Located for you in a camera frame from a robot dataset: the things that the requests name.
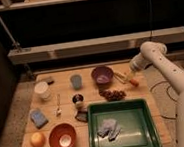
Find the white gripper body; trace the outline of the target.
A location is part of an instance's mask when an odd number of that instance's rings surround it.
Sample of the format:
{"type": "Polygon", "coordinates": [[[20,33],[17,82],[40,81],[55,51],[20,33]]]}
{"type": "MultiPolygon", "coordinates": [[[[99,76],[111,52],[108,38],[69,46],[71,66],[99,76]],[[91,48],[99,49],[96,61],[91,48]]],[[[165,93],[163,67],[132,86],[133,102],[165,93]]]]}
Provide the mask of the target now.
{"type": "Polygon", "coordinates": [[[137,54],[134,58],[130,60],[130,69],[133,72],[141,71],[145,68],[145,62],[142,54],[137,54]]]}

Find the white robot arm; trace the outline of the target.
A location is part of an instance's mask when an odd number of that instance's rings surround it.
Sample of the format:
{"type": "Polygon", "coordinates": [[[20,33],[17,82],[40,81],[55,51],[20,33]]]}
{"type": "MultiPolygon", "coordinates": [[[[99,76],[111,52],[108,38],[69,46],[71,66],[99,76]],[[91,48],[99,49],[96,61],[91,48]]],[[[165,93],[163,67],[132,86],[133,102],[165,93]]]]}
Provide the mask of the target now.
{"type": "Polygon", "coordinates": [[[184,147],[184,71],[165,57],[167,47],[163,43],[144,42],[140,52],[130,60],[130,70],[136,73],[148,64],[154,65],[178,94],[176,105],[177,147],[184,147]]]}

